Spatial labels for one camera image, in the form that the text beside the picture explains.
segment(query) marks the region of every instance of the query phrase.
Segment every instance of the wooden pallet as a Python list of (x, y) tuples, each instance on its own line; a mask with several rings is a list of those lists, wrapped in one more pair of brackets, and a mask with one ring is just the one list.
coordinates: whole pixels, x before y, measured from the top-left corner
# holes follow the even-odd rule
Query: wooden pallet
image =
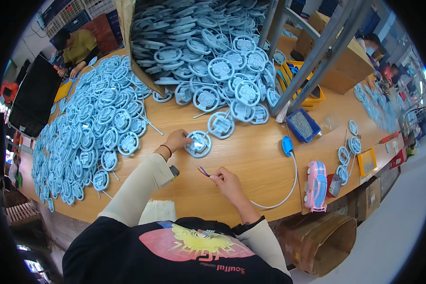
[(41, 218), (41, 214), (30, 203), (6, 208), (6, 220), (10, 226), (19, 226)]

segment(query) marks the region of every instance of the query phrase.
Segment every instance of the red and blue wire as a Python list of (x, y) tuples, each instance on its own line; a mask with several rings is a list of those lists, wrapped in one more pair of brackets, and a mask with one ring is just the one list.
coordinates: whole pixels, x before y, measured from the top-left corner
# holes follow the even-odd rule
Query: red and blue wire
[(204, 176), (206, 176), (206, 177), (210, 177), (210, 174), (208, 174), (205, 170), (204, 170), (204, 168), (202, 168), (201, 166), (197, 166), (197, 170), (201, 173), (201, 174), (203, 174)]

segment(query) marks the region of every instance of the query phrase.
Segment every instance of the pile of plastic parts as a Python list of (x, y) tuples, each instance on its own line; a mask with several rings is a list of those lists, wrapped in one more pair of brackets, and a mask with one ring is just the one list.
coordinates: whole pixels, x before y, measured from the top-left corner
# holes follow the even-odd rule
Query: pile of plastic parts
[[(255, 32), (264, 23), (267, 7), (257, 0), (169, 0), (134, 15), (133, 56), (157, 79), (155, 84), (176, 84), (177, 104), (192, 101), (205, 113), (229, 106), (211, 116), (207, 132), (189, 134), (194, 142), (185, 149), (195, 158), (210, 151), (209, 133), (229, 137), (234, 120), (266, 123), (269, 113), (260, 102), (267, 99), (274, 106), (280, 97), (274, 64), (257, 47)], [(158, 99), (169, 100), (170, 94)]]
[(41, 202), (53, 211), (58, 195), (72, 205), (84, 199), (85, 186), (104, 192), (117, 151), (129, 156), (139, 147), (149, 123), (143, 99), (152, 93), (131, 72), (127, 55), (102, 59), (84, 74), (34, 145), (31, 176)]
[[(392, 107), (392, 105), (386, 101), (386, 97), (383, 95), (382, 89), (375, 84), (377, 90), (371, 91), (371, 89), (364, 85), (364, 89), (369, 94), (363, 90), (361, 83), (355, 85), (355, 97), (361, 102), (364, 109), (368, 113), (369, 118), (371, 118), (377, 126), (385, 130), (388, 133), (394, 133), (397, 131), (397, 119), (398, 114)], [(377, 106), (380, 106), (382, 112), (377, 109)]]

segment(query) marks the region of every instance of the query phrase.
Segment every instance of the black hair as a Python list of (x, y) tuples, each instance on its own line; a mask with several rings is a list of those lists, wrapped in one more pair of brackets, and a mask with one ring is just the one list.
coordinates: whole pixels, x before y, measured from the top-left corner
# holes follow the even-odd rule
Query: black hair
[(71, 34), (66, 28), (59, 30), (53, 37), (53, 44), (57, 50), (63, 50), (66, 48), (66, 43), (68, 42)]
[(376, 34), (367, 34), (362, 37), (364, 40), (370, 40), (375, 42), (379, 47), (382, 47), (382, 43), (380, 42), (380, 38)]

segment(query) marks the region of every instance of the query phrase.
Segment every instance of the person's hand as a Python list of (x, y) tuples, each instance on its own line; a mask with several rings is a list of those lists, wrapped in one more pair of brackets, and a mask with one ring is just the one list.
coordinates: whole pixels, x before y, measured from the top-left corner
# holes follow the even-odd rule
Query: person's hand
[(185, 145), (189, 145), (193, 142), (192, 138), (186, 138), (187, 132), (184, 129), (178, 129), (167, 138), (167, 141), (164, 145), (168, 146), (169, 149), (174, 153), (180, 148), (183, 148)]
[(248, 198), (244, 195), (239, 177), (225, 167), (218, 168), (210, 179), (219, 187), (222, 195), (237, 206)]
[(80, 70), (82, 70), (82, 68), (79, 68), (79, 66), (74, 67), (74, 68), (71, 70), (71, 73), (69, 74), (69, 77), (70, 77), (71, 79), (74, 79), (74, 78), (76, 77), (77, 73), (79, 73), (79, 71), (80, 71)]
[(60, 77), (65, 76), (66, 73), (68, 73), (68, 69), (66, 69), (66, 68), (62, 68), (57, 72), (58, 76), (60, 76)]

